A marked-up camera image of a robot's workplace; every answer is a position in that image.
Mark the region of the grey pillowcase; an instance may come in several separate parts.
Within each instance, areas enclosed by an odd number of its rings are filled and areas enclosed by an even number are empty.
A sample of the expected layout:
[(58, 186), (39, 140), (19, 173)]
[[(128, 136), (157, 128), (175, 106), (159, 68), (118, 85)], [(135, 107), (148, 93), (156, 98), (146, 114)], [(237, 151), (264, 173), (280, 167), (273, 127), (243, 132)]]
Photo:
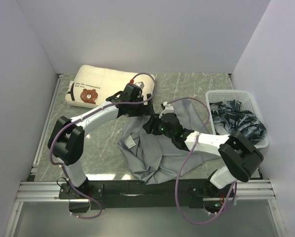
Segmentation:
[(146, 185), (160, 184), (185, 175), (216, 155), (187, 151), (174, 146), (164, 135), (147, 134), (143, 125), (149, 116), (132, 117), (123, 126), (117, 146), (124, 155), (131, 174)]

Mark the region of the cream pillow with bear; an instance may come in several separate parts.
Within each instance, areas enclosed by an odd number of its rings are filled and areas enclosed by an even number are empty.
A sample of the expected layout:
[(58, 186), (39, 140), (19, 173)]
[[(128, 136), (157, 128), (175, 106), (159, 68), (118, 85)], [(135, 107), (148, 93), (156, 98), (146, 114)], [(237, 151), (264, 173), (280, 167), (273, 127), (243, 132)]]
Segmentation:
[(83, 65), (70, 83), (65, 101), (72, 106), (92, 109), (104, 103), (106, 98), (123, 91), (131, 79), (144, 82), (142, 95), (146, 100), (147, 94), (152, 94), (154, 89), (150, 76)]

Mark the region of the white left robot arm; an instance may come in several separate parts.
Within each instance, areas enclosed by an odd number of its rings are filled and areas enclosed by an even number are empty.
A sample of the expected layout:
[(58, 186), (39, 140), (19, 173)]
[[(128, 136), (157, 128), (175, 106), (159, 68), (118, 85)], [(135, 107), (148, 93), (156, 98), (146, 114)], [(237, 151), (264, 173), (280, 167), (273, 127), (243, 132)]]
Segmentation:
[(59, 165), (76, 198), (85, 197), (90, 189), (81, 162), (85, 137), (101, 125), (121, 116), (151, 115), (152, 94), (144, 99), (143, 90), (136, 84), (126, 84), (123, 91), (108, 97), (101, 105), (79, 116), (60, 117), (48, 141), (50, 162)]

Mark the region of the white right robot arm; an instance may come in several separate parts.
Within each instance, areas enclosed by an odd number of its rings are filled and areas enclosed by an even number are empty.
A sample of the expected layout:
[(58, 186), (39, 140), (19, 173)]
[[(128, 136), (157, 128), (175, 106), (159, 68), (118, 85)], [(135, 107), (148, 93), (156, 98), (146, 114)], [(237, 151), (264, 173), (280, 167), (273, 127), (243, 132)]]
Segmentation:
[(213, 135), (184, 128), (175, 113), (153, 115), (143, 129), (148, 134), (164, 135), (183, 151), (198, 151), (222, 158), (224, 166), (208, 179), (206, 191), (219, 196), (225, 186), (248, 182), (263, 162), (262, 153), (240, 132), (233, 135)]

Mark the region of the dark patterned cloth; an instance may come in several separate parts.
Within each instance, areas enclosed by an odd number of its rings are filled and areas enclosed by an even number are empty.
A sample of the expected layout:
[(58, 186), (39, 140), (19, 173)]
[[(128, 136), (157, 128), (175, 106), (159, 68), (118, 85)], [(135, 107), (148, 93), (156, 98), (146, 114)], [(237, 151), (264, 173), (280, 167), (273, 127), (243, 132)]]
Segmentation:
[(249, 110), (241, 110), (241, 102), (221, 101), (210, 104), (216, 134), (242, 133), (254, 145), (266, 136), (263, 123)]

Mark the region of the white plastic basket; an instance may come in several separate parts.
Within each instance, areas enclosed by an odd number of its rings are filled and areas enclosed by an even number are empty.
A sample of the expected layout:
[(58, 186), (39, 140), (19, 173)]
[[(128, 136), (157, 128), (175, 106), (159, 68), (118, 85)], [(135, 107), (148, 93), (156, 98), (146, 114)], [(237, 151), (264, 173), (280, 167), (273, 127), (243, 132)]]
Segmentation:
[(207, 107), (210, 108), (211, 103), (221, 101), (237, 100), (241, 102), (240, 110), (248, 110), (255, 114), (255, 116), (262, 122), (263, 118), (258, 108), (257, 102), (254, 96), (244, 90), (209, 90), (205, 94)]

